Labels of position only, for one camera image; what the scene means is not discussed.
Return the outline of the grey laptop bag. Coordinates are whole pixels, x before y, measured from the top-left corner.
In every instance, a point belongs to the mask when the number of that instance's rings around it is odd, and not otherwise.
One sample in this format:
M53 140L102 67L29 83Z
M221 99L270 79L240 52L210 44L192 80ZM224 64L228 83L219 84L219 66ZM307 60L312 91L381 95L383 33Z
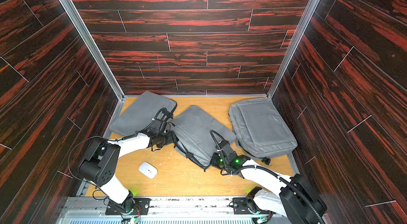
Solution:
M282 116L266 97L233 103L229 117L237 146L266 165L272 158L287 155L298 146Z
M236 141L232 130L196 105L188 107L171 124L178 139L176 151L203 170L210 167L211 158L216 152L213 137L218 142L223 139L230 143Z
M145 91L110 125L110 129L122 136L142 132L164 107L173 113L177 103L167 97Z

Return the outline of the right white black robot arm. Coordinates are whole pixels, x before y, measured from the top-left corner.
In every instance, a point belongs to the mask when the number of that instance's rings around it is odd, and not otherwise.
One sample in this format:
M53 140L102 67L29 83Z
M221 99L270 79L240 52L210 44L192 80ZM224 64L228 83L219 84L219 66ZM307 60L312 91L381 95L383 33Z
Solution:
M299 174L294 177L258 165L245 155L238 156L226 140L215 141L211 164L222 175L239 176L261 186L247 203L254 212L271 211L287 217L292 224L324 224L326 204Z

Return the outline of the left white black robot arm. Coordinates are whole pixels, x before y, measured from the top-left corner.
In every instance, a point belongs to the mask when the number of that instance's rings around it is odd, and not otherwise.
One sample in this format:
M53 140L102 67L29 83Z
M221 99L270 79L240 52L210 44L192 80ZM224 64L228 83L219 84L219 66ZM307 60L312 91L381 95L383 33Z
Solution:
M135 207L134 196L115 175L118 160L141 149L156 151L176 143L175 134L167 128L167 121L171 118L173 111L163 107L146 128L133 135L114 140L90 137L90 144L78 161L77 174L99 188L123 213L129 214Z

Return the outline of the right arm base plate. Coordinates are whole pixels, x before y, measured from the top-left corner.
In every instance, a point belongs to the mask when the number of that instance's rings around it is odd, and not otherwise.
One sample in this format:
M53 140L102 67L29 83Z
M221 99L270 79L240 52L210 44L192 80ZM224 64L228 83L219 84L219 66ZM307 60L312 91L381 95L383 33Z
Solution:
M229 207L233 208L234 214L255 214L272 216L273 213L269 210L259 210L248 204L246 197L235 197L229 203Z

